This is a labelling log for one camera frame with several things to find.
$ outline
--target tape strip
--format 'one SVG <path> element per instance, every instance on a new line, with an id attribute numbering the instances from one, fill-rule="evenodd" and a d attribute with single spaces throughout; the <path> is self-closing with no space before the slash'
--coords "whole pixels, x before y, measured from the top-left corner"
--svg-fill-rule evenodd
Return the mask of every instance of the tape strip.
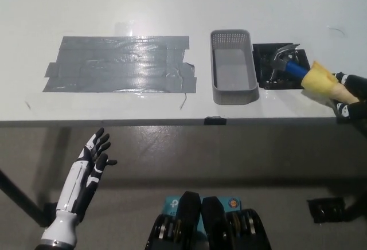
<path id="1" fill-rule="evenodd" d="M 189 49 L 189 36 L 64 37 L 60 50 L 67 49 Z"/>
<path id="2" fill-rule="evenodd" d="M 196 78 L 144 77 L 49 78 L 44 92 L 167 92 L 195 93 Z"/>
<path id="3" fill-rule="evenodd" d="M 108 49 L 99 50 L 60 50 L 57 63 L 63 64 L 61 68 L 67 68 L 69 63 L 82 63 L 97 61 L 101 63 L 182 63 L 185 50 L 156 50 L 156 51 L 116 51 Z"/>

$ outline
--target black robotic finger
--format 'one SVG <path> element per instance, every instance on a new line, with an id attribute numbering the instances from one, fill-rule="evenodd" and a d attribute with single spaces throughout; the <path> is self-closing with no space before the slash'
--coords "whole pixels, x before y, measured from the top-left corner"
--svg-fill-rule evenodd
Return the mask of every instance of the black robotic finger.
<path id="1" fill-rule="evenodd" d="M 100 146 L 105 144 L 110 138 L 110 134 L 105 134 L 102 138 L 98 139 L 96 142 L 96 151 L 99 150 Z"/>
<path id="2" fill-rule="evenodd" d="M 336 73 L 335 77 L 339 83 L 360 100 L 367 99 L 367 79 L 357 75 L 348 75 L 342 72 Z"/>
<path id="3" fill-rule="evenodd" d="M 97 142 L 98 138 L 100 138 L 103 134 L 104 134 L 104 128 L 100 128 L 100 129 L 95 133 L 95 135 L 96 135 L 96 139 L 95 139 L 95 141 L 94 141 L 94 144 L 96 144 L 96 142 Z"/>
<path id="4" fill-rule="evenodd" d="M 334 104 L 336 105 L 337 111 L 340 117 L 357 120 L 357 119 L 365 119 L 367 118 L 367 101 L 360 101 L 354 104 L 343 104 L 336 100 L 334 100 Z"/>
<path id="5" fill-rule="evenodd" d="M 100 146 L 99 149 L 97 149 L 97 157 L 101 155 L 102 152 L 106 151 L 109 147 L 111 147 L 111 142 L 107 142 Z"/>

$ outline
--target robotic arm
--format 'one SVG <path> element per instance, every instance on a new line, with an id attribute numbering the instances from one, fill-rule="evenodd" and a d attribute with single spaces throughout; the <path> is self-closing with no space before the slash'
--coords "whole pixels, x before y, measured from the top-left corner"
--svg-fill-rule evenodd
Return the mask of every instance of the robotic arm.
<path id="1" fill-rule="evenodd" d="M 73 163 L 56 207 L 56 219 L 45 230 L 35 250 L 72 250 L 76 246 L 75 227 L 82 222 L 85 211 L 98 188 L 107 165 L 117 164 L 103 153 L 111 143 L 101 128 L 85 144 Z"/>

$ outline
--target white table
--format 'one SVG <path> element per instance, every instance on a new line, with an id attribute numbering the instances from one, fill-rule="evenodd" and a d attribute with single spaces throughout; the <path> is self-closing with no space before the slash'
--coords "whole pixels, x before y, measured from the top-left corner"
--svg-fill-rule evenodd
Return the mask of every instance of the white table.
<path id="1" fill-rule="evenodd" d="M 367 76 L 367 0 L 0 0 L 0 124 L 203 124 L 333 118 L 300 90 L 265 91 L 246 106 L 213 102 L 210 33 L 247 29 L 253 43 L 294 42 L 331 71 Z M 189 36 L 197 93 L 43 93 L 63 36 Z"/>

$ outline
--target perforated basket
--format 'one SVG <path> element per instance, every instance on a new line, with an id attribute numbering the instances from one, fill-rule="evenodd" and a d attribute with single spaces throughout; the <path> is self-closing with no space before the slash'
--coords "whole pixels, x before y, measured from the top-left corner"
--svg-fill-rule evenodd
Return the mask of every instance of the perforated basket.
<path id="1" fill-rule="evenodd" d="M 215 30 L 210 35 L 213 99 L 219 105 L 245 105 L 259 98 L 250 34 Z"/>

